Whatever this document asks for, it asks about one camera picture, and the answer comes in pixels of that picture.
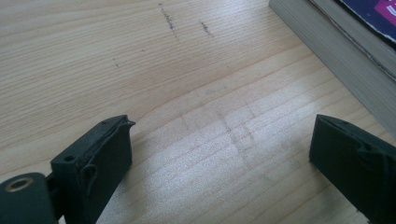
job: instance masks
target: light wood surface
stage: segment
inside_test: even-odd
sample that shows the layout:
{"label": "light wood surface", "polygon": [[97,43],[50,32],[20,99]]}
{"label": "light wood surface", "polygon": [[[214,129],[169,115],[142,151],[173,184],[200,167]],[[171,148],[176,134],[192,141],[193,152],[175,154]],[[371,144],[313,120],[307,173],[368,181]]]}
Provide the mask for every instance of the light wood surface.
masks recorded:
{"label": "light wood surface", "polygon": [[127,114],[98,223],[366,223],[308,161],[316,114],[395,145],[266,0],[0,1],[0,181]]}

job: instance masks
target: wood grain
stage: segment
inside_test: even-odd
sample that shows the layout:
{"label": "wood grain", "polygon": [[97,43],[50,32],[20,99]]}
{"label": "wood grain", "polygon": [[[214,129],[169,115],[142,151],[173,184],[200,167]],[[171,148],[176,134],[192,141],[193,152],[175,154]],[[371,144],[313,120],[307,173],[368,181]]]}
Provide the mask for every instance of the wood grain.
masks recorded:
{"label": "wood grain", "polygon": [[308,161],[316,114],[383,127],[268,1],[0,2],[0,181],[127,114],[98,223],[365,223]]}

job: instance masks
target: black plastic part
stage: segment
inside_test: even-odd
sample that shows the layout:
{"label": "black plastic part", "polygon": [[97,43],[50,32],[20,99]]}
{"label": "black plastic part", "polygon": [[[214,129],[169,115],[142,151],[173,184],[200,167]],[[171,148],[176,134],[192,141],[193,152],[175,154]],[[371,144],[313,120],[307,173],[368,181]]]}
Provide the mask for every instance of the black plastic part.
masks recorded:
{"label": "black plastic part", "polygon": [[396,223],[396,147],[318,115],[309,158],[372,223]]}
{"label": "black plastic part", "polygon": [[67,223],[95,223],[132,164],[126,116],[94,126],[51,161],[54,184],[61,187]]}
{"label": "black plastic part", "polygon": [[0,185],[0,223],[54,224],[56,220],[42,174],[18,175]]}

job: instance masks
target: purple book cover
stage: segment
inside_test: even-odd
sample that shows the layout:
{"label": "purple book cover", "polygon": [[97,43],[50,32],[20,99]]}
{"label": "purple book cover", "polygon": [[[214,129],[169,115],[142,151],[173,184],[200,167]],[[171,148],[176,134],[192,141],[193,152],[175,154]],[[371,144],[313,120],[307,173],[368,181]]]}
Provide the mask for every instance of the purple book cover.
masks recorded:
{"label": "purple book cover", "polygon": [[337,0],[385,42],[396,47],[396,0]]}

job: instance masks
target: mounting hole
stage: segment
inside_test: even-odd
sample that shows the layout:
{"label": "mounting hole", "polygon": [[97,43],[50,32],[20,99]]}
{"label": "mounting hole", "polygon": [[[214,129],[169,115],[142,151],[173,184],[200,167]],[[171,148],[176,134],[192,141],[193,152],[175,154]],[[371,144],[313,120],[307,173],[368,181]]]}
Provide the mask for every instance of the mounting hole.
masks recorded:
{"label": "mounting hole", "polygon": [[65,161],[73,161],[74,160],[74,156],[67,156],[64,158]]}
{"label": "mounting hole", "polygon": [[33,183],[33,178],[24,177],[17,180],[12,181],[6,186],[6,191],[15,192],[21,189],[24,189]]}

